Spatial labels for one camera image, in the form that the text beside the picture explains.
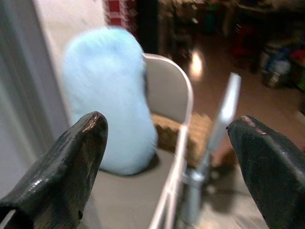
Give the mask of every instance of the light blue plush toy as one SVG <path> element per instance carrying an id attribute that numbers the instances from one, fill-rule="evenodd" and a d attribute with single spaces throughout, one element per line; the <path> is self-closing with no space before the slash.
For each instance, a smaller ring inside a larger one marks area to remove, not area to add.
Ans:
<path id="1" fill-rule="evenodd" d="M 63 63 L 63 89 L 71 125 L 92 111 L 108 121 L 100 168 L 118 175 L 145 169 L 157 133 L 145 96 L 145 62 L 135 38 L 118 27 L 86 32 L 74 39 Z"/>

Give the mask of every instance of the floor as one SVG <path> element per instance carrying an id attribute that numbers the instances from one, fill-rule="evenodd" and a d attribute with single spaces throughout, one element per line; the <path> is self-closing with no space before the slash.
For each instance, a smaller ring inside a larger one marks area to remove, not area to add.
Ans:
<path id="1" fill-rule="evenodd" d="M 242 77 L 236 118 L 251 115 L 288 136 L 300 149 L 305 146 L 305 125 L 297 119 L 302 93 L 297 89 L 271 89 L 249 66 L 237 68 L 229 43 L 220 36 L 199 36 L 190 61 L 174 60 L 188 74 L 194 90 L 194 111 L 214 119 L 231 72 Z M 266 229 L 267 226 L 244 183 L 236 160 L 230 160 L 228 137 L 214 154 L 212 181 L 203 194 L 199 229 Z"/>

